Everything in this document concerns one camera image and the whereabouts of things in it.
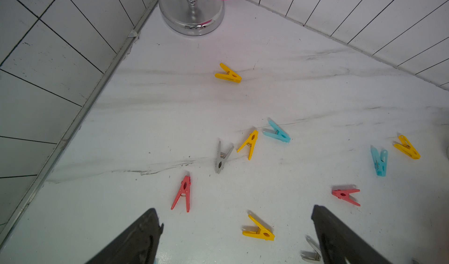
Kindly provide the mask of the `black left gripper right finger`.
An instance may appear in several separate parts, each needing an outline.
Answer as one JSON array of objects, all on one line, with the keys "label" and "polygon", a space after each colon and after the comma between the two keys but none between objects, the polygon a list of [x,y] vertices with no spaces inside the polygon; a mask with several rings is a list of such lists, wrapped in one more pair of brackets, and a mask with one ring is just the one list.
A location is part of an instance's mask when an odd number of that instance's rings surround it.
[{"label": "black left gripper right finger", "polygon": [[325,264],[389,263],[326,207],[315,205],[311,219]]}]

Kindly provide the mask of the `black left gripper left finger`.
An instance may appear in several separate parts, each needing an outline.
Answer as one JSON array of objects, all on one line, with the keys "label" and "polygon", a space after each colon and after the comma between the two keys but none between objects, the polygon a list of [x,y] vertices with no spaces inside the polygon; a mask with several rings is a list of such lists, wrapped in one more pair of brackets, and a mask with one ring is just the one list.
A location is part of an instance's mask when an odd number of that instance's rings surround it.
[{"label": "black left gripper left finger", "polygon": [[88,263],[153,264],[163,229],[156,209],[148,209]]}]

